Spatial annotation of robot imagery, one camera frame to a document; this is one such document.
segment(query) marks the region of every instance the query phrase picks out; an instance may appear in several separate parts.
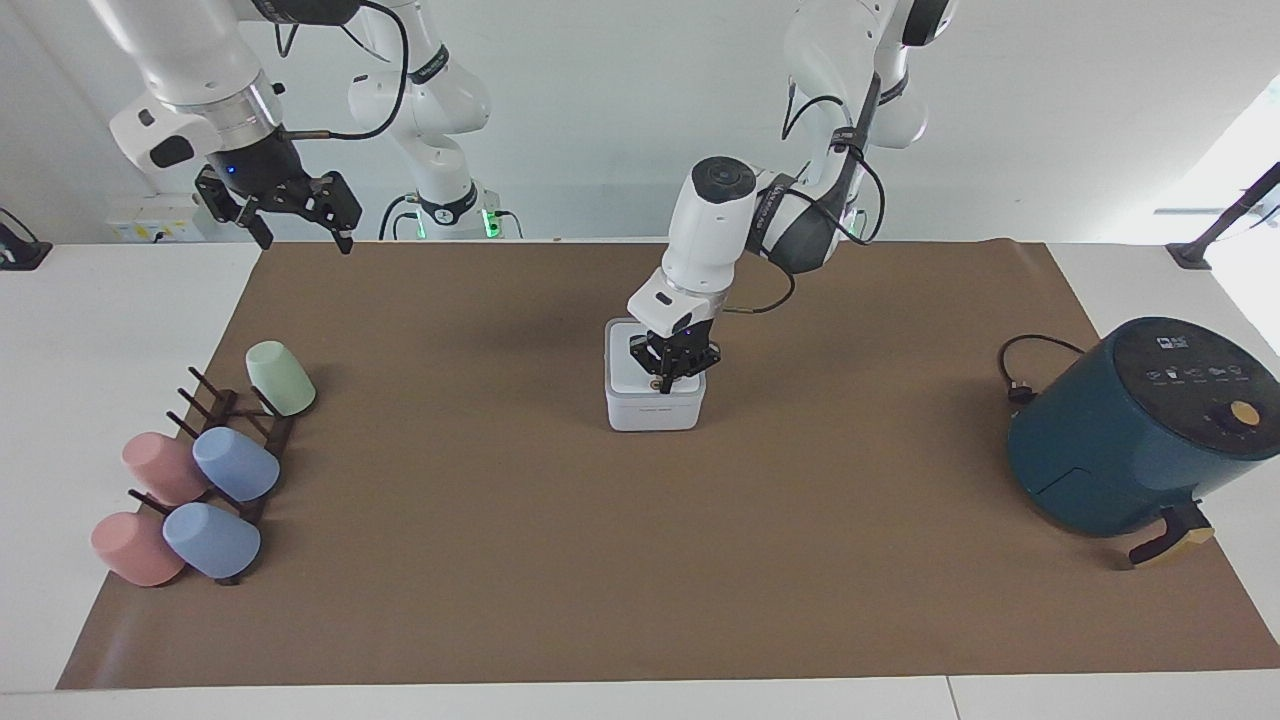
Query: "yellow knob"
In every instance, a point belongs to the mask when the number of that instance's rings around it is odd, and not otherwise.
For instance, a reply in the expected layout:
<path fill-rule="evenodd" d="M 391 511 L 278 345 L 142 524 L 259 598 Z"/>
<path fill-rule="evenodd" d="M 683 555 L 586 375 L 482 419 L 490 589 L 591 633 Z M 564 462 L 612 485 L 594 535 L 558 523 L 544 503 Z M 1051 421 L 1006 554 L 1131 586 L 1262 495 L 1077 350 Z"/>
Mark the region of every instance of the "yellow knob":
<path fill-rule="evenodd" d="M 1257 407 L 1243 400 L 1236 400 L 1231 404 L 1231 415 L 1251 428 L 1256 428 L 1262 424 L 1262 413 L 1258 413 Z"/>

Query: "green light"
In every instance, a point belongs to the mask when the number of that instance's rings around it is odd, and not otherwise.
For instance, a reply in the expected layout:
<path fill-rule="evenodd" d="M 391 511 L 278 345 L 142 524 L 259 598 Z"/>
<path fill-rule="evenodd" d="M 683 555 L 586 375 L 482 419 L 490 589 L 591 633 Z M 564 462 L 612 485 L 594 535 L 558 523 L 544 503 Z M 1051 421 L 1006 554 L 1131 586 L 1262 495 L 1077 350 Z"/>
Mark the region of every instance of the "green light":
<path fill-rule="evenodd" d="M 484 224 L 490 240 L 502 234 L 502 220 L 492 210 L 484 211 Z"/>

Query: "white table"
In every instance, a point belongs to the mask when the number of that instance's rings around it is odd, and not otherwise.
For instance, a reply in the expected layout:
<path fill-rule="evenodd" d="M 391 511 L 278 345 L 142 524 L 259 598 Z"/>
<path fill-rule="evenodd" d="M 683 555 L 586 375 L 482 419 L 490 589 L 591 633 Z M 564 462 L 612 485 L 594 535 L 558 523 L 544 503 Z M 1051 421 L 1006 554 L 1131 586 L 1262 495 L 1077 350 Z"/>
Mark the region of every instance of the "white table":
<path fill-rule="evenodd" d="M 1280 359 L 1212 275 L 1178 270 L 1158 247 L 1052 250 L 1100 334 L 1139 315 L 1179 316 L 1280 374 Z M 187 365 L 212 356 L 257 255 L 251 245 L 61 246 L 37 273 L 0 275 L 0 717 L 198 720 L 230 708 L 250 717 L 1280 717 L 1280 671 L 51 693 L 105 574 L 88 530 L 137 505 L 115 457 L 138 432 L 173 432 L 164 413 L 183 410 L 174 388 L 191 386 Z M 1206 509 L 1280 634 L 1271 557 L 1280 464 L 1219 491 Z"/>

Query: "teal air fryer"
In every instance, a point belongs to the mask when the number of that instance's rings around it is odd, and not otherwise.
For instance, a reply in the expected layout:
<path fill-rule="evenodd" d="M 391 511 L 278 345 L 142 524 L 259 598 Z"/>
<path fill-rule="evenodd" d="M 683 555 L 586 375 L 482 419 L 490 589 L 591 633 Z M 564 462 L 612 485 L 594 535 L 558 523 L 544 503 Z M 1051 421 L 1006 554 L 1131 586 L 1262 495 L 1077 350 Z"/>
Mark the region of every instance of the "teal air fryer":
<path fill-rule="evenodd" d="M 1009 460 L 1032 500 L 1092 536 L 1164 518 L 1133 564 L 1203 543 L 1206 493 L 1280 455 L 1280 383 L 1199 325 L 1125 323 L 1014 416 Z"/>

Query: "cup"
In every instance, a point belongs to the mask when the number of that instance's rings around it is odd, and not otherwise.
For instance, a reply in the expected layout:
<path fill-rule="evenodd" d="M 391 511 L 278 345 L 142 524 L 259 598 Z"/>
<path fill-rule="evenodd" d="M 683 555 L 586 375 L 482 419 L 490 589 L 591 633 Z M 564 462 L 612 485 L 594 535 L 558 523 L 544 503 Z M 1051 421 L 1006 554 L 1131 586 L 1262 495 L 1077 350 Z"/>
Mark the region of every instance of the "cup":
<path fill-rule="evenodd" d="M 163 523 L 155 515 L 109 515 L 93 528 L 90 544 L 116 575 L 145 588 L 168 583 L 186 565 L 165 543 Z"/>
<path fill-rule="evenodd" d="M 315 402 L 316 386 L 284 345 L 274 340 L 255 345 L 244 354 L 244 365 L 250 382 L 282 415 L 297 415 Z"/>
<path fill-rule="evenodd" d="M 205 477 L 237 502 L 262 497 L 280 478 L 280 461 L 230 428 L 209 429 L 196 439 L 191 454 Z"/>
<path fill-rule="evenodd" d="M 209 489 L 191 447 L 172 437 L 142 433 L 124 446 L 120 460 L 152 497 L 170 507 L 192 502 Z"/>
<path fill-rule="evenodd" d="M 164 521 L 164 539 L 192 568 L 215 580 L 243 573 L 262 546 L 257 528 L 204 502 L 170 512 Z"/>

